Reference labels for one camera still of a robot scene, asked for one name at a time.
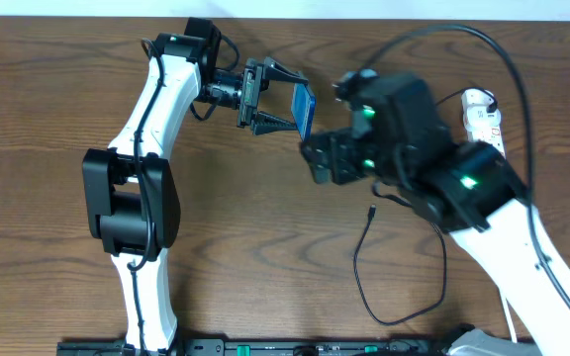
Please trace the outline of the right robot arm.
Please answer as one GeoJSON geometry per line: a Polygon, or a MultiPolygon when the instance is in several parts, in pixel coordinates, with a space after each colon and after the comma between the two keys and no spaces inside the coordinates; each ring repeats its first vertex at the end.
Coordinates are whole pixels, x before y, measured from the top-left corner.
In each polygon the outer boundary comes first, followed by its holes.
{"type": "Polygon", "coordinates": [[[300,147],[314,178],[373,177],[449,234],[490,276],[544,355],[570,355],[570,269],[542,225],[530,186],[485,141],[453,140],[412,73],[353,75],[339,86],[351,123],[300,147]]]}

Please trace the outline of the blue Galaxy smartphone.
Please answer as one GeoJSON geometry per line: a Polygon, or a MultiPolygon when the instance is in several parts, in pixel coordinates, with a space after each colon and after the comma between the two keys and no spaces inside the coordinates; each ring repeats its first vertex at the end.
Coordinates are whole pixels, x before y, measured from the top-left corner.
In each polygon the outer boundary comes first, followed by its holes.
{"type": "Polygon", "coordinates": [[[308,84],[294,85],[291,114],[301,141],[306,141],[311,135],[316,104],[316,96],[308,84]]]}

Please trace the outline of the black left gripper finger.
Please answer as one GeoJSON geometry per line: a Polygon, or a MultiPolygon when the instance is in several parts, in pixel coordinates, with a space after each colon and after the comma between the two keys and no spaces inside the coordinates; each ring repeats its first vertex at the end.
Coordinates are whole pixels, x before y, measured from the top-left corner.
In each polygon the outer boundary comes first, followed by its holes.
{"type": "Polygon", "coordinates": [[[294,84],[308,84],[309,80],[301,73],[289,70],[272,57],[263,61],[263,78],[268,81],[279,81],[294,84]]]}
{"type": "Polygon", "coordinates": [[[297,127],[294,123],[262,111],[258,112],[252,119],[250,128],[254,135],[297,130],[297,127]]]}

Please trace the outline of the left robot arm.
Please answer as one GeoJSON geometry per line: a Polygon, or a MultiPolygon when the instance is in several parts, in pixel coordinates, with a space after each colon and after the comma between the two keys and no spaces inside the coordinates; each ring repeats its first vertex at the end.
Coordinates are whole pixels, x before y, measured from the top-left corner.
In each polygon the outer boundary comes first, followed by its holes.
{"type": "Polygon", "coordinates": [[[168,251],[181,207],[170,156],[186,114],[197,102],[238,112],[237,126],[255,135],[296,131],[308,138],[316,98],[308,78],[272,57],[253,58],[237,72],[217,64],[221,31],[191,17],[181,34],[161,33],[141,46],[147,80],[120,133],[82,160],[91,235],[121,279],[128,317],[122,341],[66,346],[60,355],[177,355],[178,318],[169,291],[168,251]]]}

